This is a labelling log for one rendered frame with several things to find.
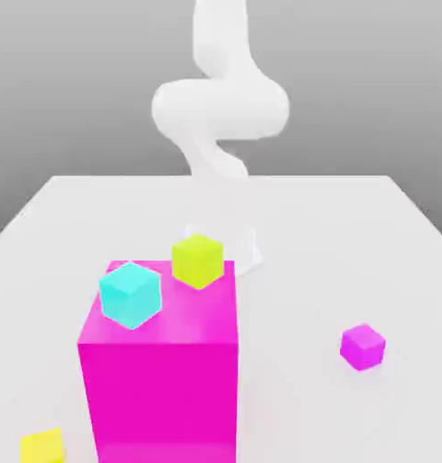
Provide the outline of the small lime cube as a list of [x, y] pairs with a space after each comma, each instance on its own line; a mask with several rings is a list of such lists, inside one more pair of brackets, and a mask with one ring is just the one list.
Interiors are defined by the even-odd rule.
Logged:
[[192, 234], [172, 247], [173, 277], [192, 288], [206, 288], [223, 276], [223, 255], [221, 242]]

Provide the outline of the small cyan cube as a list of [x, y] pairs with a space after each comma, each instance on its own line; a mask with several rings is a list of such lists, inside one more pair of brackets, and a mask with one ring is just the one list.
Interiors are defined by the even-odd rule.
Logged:
[[161, 275], [125, 262], [99, 280], [99, 296], [106, 318], [135, 330], [162, 309]]

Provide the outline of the small purple cube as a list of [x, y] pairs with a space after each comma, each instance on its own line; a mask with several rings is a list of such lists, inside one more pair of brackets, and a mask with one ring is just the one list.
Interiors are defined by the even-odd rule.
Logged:
[[340, 355], [357, 371], [367, 370], [383, 360], [386, 340], [368, 324], [345, 330]]

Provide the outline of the small yellow cube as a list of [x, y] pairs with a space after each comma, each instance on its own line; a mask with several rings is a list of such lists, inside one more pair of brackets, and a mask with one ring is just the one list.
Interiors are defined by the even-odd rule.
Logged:
[[61, 429], [21, 437], [20, 463], [65, 463]]

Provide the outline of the large magenta box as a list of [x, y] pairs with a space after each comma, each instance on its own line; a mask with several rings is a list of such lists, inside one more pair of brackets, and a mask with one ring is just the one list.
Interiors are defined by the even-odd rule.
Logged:
[[236, 463], [239, 335], [235, 264], [203, 289], [174, 279], [162, 310], [129, 330], [95, 299], [78, 339], [99, 463]]

